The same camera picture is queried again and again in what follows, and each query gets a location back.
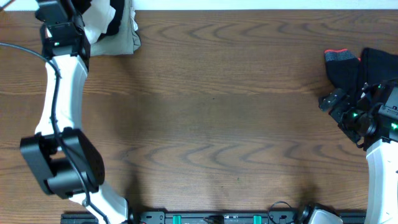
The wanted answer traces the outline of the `white t-shirt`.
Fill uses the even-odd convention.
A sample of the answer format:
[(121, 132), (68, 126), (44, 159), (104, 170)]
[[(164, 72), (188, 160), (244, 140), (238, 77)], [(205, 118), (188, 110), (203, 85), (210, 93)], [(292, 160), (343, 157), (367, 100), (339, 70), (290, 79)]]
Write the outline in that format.
[(91, 6), (83, 13), (85, 35), (90, 44), (98, 41), (105, 34), (116, 13), (110, 0), (92, 0)]

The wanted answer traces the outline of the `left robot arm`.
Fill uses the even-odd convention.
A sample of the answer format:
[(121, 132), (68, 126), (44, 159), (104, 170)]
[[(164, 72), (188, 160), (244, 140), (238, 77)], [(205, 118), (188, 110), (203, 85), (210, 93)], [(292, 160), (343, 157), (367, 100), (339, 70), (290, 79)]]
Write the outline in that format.
[(41, 119), (20, 150), (40, 188), (85, 207), (100, 223), (127, 223), (127, 200), (105, 181), (104, 162), (82, 130), (90, 44), (71, 22), (40, 28), (47, 89)]

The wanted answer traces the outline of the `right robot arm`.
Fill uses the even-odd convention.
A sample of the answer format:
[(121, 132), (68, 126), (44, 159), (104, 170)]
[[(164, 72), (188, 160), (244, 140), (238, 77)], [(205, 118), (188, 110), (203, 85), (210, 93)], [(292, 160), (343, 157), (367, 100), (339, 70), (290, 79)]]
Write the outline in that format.
[(397, 80), (366, 84), (356, 102), (337, 88), (319, 98), (318, 107), (366, 152), (369, 188), (365, 223), (397, 223)]

